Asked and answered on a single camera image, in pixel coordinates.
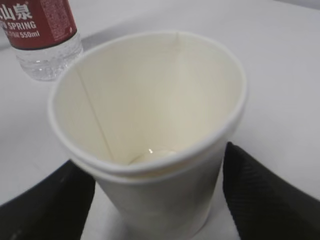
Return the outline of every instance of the white table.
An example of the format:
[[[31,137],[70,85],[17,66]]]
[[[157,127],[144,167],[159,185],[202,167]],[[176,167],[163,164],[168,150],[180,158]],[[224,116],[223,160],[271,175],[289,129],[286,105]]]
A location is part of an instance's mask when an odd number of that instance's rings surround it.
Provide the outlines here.
[[[250,80],[247,110],[232,141],[320,199],[320,11],[273,0],[70,2],[85,48],[126,34],[163,29],[194,32],[229,47]],[[47,97],[53,84],[29,79],[13,51],[0,48],[0,204],[67,160],[47,121]],[[82,239],[130,239],[99,187]],[[208,223],[194,238],[207,239],[239,239],[221,178]]]

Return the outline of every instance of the paper cup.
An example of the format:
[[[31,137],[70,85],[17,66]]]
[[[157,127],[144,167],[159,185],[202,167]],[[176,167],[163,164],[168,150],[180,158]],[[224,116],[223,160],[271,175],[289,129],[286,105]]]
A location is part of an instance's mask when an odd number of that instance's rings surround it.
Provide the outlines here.
[[[246,97],[244,70],[224,46],[157,32],[87,52],[62,74],[48,108],[62,146],[131,229],[185,240],[208,217]]]

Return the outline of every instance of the black textured material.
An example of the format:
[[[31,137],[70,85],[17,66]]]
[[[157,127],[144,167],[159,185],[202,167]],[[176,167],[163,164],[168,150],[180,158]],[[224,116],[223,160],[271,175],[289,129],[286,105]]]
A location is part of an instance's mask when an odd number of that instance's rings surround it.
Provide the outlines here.
[[[41,183],[0,206],[0,240],[79,240],[95,180],[68,161]]]
[[[229,143],[223,191],[242,240],[320,240],[320,202]]]

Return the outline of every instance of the bottle label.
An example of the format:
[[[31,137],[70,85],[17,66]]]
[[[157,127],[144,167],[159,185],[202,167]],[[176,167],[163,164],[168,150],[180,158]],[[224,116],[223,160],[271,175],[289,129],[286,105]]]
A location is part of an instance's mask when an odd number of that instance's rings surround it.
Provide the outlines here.
[[[0,0],[0,27],[21,50],[50,48],[77,33],[68,0]]]

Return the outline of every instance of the cup rim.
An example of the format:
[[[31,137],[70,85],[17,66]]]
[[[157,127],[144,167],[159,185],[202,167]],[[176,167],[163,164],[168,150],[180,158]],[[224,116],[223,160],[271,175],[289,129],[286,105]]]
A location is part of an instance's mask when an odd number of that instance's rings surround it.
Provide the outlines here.
[[[72,71],[74,67],[76,67],[78,64],[85,61],[87,57],[98,53],[100,50],[105,49],[110,45],[113,45],[122,41],[127,41],[130,39],[135,39],[135,38],[141,38],[141,37],[152,36],[152,35],[168,35],[168,34],[181,34],[181,35],[197,38],[201,41],[212,44],[216,48],[219,48],[220,50],[222,50],[226,55],[228,55],[228,57],[235,63],[236,67],[240,71],[240,76],[242,80],[240,98],[236,103],[235,108],[228,114],[226,121],[224,121],[224,124],[218,130],[211,132],[206,138],[195,143],[191,147],[178,152],[177,154],[163,157],[160,160],[155,160],[155,161],[145,162],[145,163],[137,163],[132,165],[119,165],[116,163],[112,163],[111,161],[105,161],[105,160],[99,159],[99,157],[94,156],[93,154],[85,151],[84,149],[81,149],[76,144],[74,144],[74,142],[64,133],[64,131],[62,131],[62,128],[58,124],[57,116],[55,113],[54,102],[57,97],[57,93],[60,89],[60,86],[65,79],[65,76],[70,71]],[[116,176],[123,176],[123,177],[133,176],[133,175],[145,174],[151,171],[157,171],[163,168],[174,166],[176,164],[182,163],[185,159],[190,159],[198,155],[203,150],[209,148],[211,145],[214,144],[214,142],[218,141],[225,133],[228,132],[232,124],[241,115],[248,98],[248,91],[249,91],[248,79],[247,79],[247,75],[245,73],[244,67],[242,66],[238,58],[223,44],[201,35],[178,31],[178,30],[151,31],[151,32],[147,31],[143,33],[125,35],[119,38],[115,38],[111,41],[107,41],[101,45],[98,45],[90,49],[89,51],[85,52],[81,57],[76,59],[70,65],[70,67],[66,69],[58,77],[58,80],[55,86],[50,92],[49,100],[48,100],[48,118],[49,118],[49,124],[51,125],[51,128],[53,129],[58,140],[78,158],[77,162],[81,161],[84,165],[88,165],[90,169],[93,168],[96,171],[100,172],[101,174],[116,175]]]

